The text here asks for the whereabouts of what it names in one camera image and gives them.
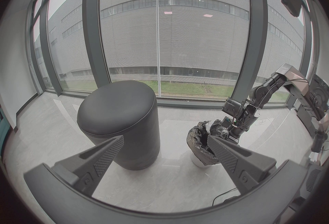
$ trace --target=building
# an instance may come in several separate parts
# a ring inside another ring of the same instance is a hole
[[[257,84],[285,62],[299,69],[304,47],[300,20],[280,0],[267,1],[267,40]],[[159,0],[161,81],[234,86],[248,40],[249,3]],[[100,0],[100,20],[111,80],[157,81],[156,0]],[[92,81],[82,0],[66,0],[49,18],[48,33],[62,85]]]

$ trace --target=black leather stool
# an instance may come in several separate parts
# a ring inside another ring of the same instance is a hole
[[[142,82],[113,82],[98,88],[81,103],[77,123],[95,145],[123,135],[124,145],[114,162],[125,169],[147,168],[158,157],[157,99]]]

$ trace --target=stool seat cushion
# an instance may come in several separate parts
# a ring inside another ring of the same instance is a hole
[[[77,123],[81,130],[95,136],[123,131],[150,111],[154,92],[137,81],[121,81],[100,87],[81,103]]]

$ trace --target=grass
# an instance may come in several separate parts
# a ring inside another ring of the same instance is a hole
[[[150,86],[155,93],[158,92],[157,81],[140,81]],[[97,89],[94,80],[61,81],[64,90],[93,92]],[[234,87],[225,85],[202,84],[202,83],[182,83],[182,82],[161,82],[161,93],[166,95],[178,95],[206,98],[223,99],[232,95]],[[277,91],[271,97],[270,102],[286,102],[288,92]]]

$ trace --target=gray tile floor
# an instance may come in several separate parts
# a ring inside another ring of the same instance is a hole
[[[4,161],[8,175],[27,205],[45,223],[53,223],[30,193],[23,173],[40,163],[58,160],[93,146],[76,124],[83,99],[44,93],[19,115],[16,134],[7,141]],[[186,136],[199,121],[222,119],[219,110],[159,107],[161,150],[155,163],[129,171],[112,163],[93,197],[106,203],[146,212],[178,212],[211,206],[215,196],[234,187],[222,165],[201,169],[190,159]],[[240,145],[284,160],[300,162],[312,140],[295,111],[260,110],[261,117],[240,140]],[[216,200],[239,195],[232,191]]]

